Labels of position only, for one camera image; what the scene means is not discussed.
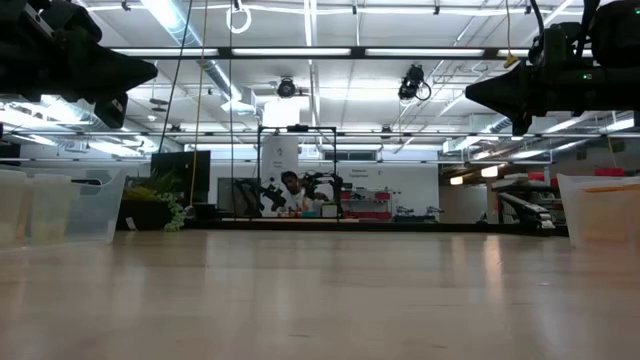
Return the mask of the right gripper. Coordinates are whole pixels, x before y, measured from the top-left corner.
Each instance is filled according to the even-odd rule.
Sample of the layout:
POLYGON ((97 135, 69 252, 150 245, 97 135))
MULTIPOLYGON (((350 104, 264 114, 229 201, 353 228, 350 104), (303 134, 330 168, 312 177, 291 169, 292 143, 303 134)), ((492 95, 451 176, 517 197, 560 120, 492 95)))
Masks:
POLYGON ((503 75, 465 89, 468 100, 497 113, 545 114, 549 111, 639 109, 639 55, 634 47, 579 48, 577 23, 554 25, 538 36, 529 52, 531 65, 519 63, 503 75))

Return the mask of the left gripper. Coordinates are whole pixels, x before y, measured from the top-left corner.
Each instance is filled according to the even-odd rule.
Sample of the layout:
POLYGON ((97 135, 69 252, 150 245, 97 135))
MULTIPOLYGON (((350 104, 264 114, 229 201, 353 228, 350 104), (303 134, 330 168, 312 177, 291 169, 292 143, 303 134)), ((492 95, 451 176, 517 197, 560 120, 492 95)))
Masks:
MULTIPOLYGON (((85 7, 66 0, 1 0, 1 91, 33 93, 64 63, 66 35, 97 43, 102 31, 85 7)), ((78 98, 113 98, 153 80, 144 60, 93 47, 69 51, 62 92, 78 98)))

